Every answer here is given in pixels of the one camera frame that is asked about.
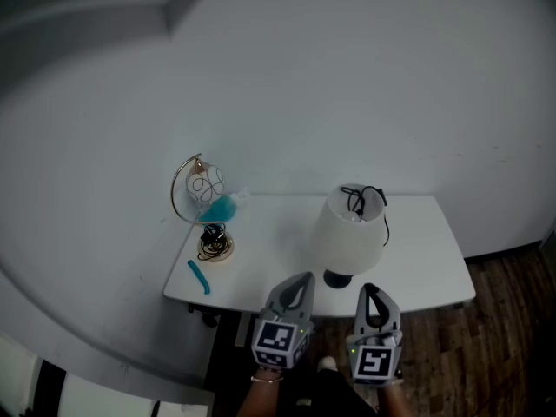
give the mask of black lamp base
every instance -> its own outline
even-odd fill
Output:
[[[331,288],[345,288],[353,278],[352,275],[340,275],[327,270],[323,275],[324,282]]]

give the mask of table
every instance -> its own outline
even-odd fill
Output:
[[[432,196],[389,196],[390,242],[379,263],[343,289],[322,279],[308,255],[308,235],[325,196],[254,195],[227,224],[235,251],[217,263],[197,260],[203,229],[192,228],[169,277],[168,298],[214,308],[259,312],[270,290],[307,270],[316,277],[313,315],[354,316],[360,288],[376,284],[401,312],[436,308],[474,298],[475,290],[452,230]],[[205,295],[187,265],[195,261],[210,285]]]

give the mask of wall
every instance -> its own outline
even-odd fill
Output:
[[[230,189],[433,194],[464,256],[538,240],[555,50],[556,0],[200,0],[171,38],[57,57],[4,92],[2,268],[83,338],[176,376],[196,336],[162,298],[188,231],[169,184],[196,152]]]

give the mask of white shoe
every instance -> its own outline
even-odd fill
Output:
[[[320,372],[322,369],[330,369],[331,371],[338,372],[338,367],[336,366],[336,360],[334,357],[322,357],[316,368],[316,372]]]

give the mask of forearm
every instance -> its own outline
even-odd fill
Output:
[[[406,394],[400,385],[392,385],[377,389],[380,404],[380,415],[388,417],[414,417]]]
[[[259,369],[254,375],[261,380],[276,380],[280,374]],[[274,417],[278,405],[280,382],[263,383],[254,381],[240,408],[237,417]]]

